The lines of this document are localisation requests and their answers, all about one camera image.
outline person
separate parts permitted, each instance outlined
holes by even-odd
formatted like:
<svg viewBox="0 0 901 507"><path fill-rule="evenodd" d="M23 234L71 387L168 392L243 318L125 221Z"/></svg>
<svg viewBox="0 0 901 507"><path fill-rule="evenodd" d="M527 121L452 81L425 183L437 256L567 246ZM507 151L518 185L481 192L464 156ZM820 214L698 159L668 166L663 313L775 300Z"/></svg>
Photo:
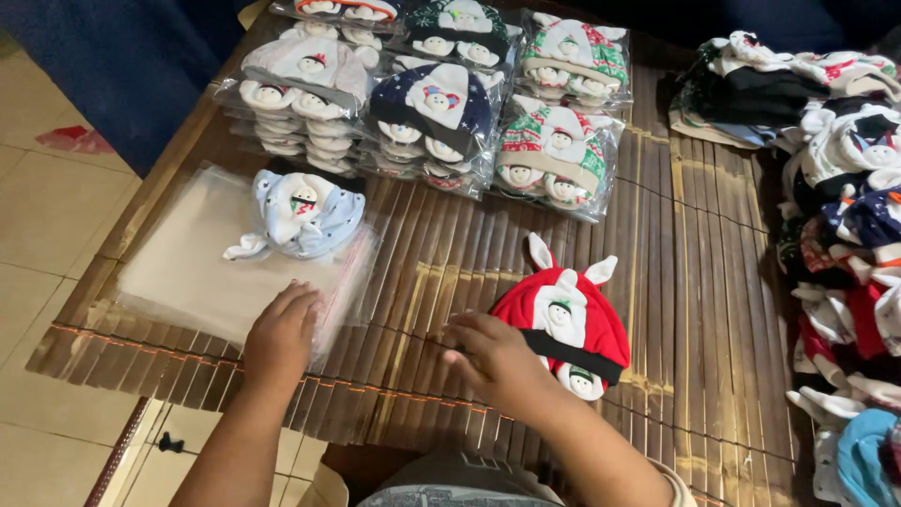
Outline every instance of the person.
<svg viewBox="0 0 901 507"><path fill-rule="evenodd" d="M320 311L319 291L297 281L263 310L247 337L244 384L170 507L269 505L282 419L304 374ZM452 316L444 333L463 344L471 359L448 350L443 360L486 403L538 431L586 505L695 505L691 493L672 471L642 456L589 405L548 374L518 329L489 315L465 313ZM464 481L468 484L460 484L458 466L435 466L434 456L421 458L424 463L430 459L431 466L414 466L416 484L420 485L416 491L434 492L442 487L447 491L449 486L441 484L454 483L469 486L448 493L463 491L464 503L481 498L495 503L507 501L509 505L554 505L537 494L524 493L527 487L515 488L513 483L519 475L500 477L489 467L471 466ZM425 469L431 477L423 477ZM360 505L398 505L398 500L406 500L404 505L422 505L410 499L410 495L399 494L392 502L364 500Z"/></svg>

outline bamboo mat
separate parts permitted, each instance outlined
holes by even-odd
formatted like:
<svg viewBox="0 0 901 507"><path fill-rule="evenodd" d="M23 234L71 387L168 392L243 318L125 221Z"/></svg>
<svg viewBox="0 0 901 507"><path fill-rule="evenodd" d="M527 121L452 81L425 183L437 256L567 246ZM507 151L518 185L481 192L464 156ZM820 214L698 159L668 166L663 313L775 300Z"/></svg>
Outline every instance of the bamboo mat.
<svg viewBox="0 0 901 507"><path fill-rule="evenodd" d="M771 233L780 170L766 153L669 131L670 71L691 59L633 36L635 104L623 113L613 196L595 226L508 199L475 202L370 179L366 219L382 238L364 295L371 324L342 330L323 374L297 386L284 426L339 444L467 449L565 486L546 443L475 399L440 361L455 345L439 332L450 313L486 311L532 272L524 238L533 231L577 271L619 257L603 293L625 324L633 362L596 403L606 420L704 502L813 503L810 420L784 396L796 307ZM214 90L126 208L28 370L201 410L224 410L241 387L240 351L224 340L114 305L117 273L201 162L249 176L266 165L236 150Z"/></svg>

